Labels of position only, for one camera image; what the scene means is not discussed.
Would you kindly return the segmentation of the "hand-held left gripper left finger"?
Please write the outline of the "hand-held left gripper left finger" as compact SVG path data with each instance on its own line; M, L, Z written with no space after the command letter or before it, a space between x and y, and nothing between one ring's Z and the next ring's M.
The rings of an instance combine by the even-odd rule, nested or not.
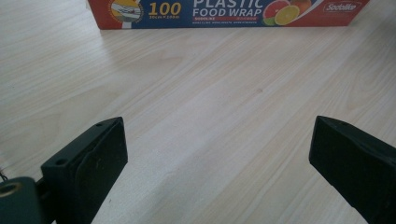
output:
M121 117L94 124L44 162L57 224L91 224L127 162Z

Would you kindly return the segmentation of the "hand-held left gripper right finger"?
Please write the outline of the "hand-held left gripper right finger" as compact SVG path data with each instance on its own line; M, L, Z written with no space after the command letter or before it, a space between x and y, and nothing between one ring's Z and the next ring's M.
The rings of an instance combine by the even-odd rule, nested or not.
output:
M396 224L396 148L318 116L309 162L369 224Z

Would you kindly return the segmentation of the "red and blue food wrap box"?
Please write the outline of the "red and blue food wrap box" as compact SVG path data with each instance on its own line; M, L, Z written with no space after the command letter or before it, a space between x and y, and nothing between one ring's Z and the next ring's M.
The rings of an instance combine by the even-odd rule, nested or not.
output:
M87 0L101 30L347 26L370 0Z

